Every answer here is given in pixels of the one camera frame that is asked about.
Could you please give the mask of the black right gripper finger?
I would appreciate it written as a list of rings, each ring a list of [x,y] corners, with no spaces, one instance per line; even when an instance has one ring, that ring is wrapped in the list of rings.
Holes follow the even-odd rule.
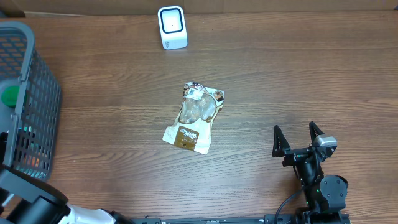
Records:
[[[312,145],[321,145],[325,133],[313,122],[309,123],[309,131]]]
[[[282,130],[278,125],[274,126],[274,143],[272,148],[273,157],[284,157],[286,152],[291,150],[289,143],[287,142]]]

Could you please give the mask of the brown white snack pouch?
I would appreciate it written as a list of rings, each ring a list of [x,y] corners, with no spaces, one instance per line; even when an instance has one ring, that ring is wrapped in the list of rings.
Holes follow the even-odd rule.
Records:
[[[183,87],[183,100],[173,125],[166,127],[162,140],[179,148],[208,154],[212,126],[224,105],[224,91],[196,82]]]

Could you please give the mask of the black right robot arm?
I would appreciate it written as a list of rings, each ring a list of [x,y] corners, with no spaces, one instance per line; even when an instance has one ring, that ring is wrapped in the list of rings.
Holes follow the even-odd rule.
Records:
[[[309,146],[292,149],[282,130],[274,126],[272,156],[283,158],[284,167],[293,167],[301,188],[285,199],[274,215],[264,219],[271,223],[350,223],[349,215],[341,213],[346,208],[348,181],[340,175],[325,175],[321,167],[336,151],[338,141],[313,121],[309,123],[309,131]],[[281,215],[283,207],[300,194],[304,194],[306,206],[296,209],[294,214]]]

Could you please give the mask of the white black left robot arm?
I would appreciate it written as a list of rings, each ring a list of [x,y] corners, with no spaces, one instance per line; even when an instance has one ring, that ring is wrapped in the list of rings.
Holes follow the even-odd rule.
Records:
[[[70,205],[68,198],[48,183],[1,164],[1,210],[12,194],[21,201],[1,223],[134,223],[115,211]]]

